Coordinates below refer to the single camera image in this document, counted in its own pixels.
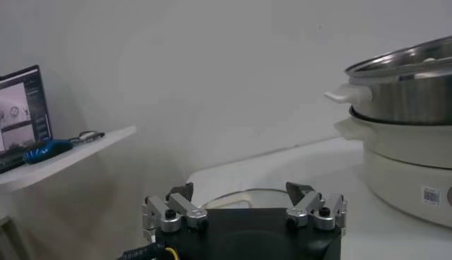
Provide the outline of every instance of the pot handle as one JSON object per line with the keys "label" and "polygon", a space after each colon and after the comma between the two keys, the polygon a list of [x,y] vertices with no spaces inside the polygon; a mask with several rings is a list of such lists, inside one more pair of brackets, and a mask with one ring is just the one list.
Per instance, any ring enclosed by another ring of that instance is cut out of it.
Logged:
{"label": "pot handle", "polygon": [[361,102],[372,101],[370,88],[363,85],[342,84],[339,88],[324,94],[336,103],[359,105]]}
{"label": "pot handle", "polygon": [[334,124],[334,128],[345,140],[361,140],[364,141],[374,136],[372,128],[360,124],[351,117]]}

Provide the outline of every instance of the black screw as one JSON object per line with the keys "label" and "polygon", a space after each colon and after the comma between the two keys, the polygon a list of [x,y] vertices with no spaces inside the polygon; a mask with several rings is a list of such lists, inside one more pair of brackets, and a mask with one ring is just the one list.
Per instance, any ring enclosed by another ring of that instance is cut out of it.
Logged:
{"label": "black screw", "polygon": [[165,218],[168,220],[176,218],[176,211],[174,209],[167,209],[165,211]]}
{"label": "black screw", "polygon": [[329,217],[329,216],[330,216],[330,213],[331,213],[330,209],[329,209],[329,208],[326,208],[326,207],[323,207],[323,208],[321,208],[321,209],[319,210],[319,215],[320,215],[321,217]]}

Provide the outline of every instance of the laptop screen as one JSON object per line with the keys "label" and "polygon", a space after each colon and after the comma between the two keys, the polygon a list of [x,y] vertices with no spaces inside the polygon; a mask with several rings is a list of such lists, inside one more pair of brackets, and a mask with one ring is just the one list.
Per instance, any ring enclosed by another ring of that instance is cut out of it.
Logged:
{"label": "laptop screen", "polygon": [[39,66],[0,78],[0,156],[52,138]]}

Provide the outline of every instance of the barcode label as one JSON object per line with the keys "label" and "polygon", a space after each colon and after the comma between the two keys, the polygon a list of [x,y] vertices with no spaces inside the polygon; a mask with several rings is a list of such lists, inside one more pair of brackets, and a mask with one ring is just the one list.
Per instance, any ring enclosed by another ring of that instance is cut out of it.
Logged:
{"label": "barcode label", "polygon": [[422,186],[422,201],[424,204],[439,207],[439,189]]}

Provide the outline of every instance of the wall shelf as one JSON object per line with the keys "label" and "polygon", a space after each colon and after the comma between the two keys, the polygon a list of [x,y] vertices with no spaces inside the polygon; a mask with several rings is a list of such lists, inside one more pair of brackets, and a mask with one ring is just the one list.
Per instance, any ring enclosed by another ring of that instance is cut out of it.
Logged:
{"label": "wall shelf", "polygon": [[134,133],[136,133],[135,126],[111,131],[105,133],[105,136],[99,140],[76,146],[46,161],[34,165],[22,165],[2,173],[0,174],[0,193],[9,193],[40,182]]}

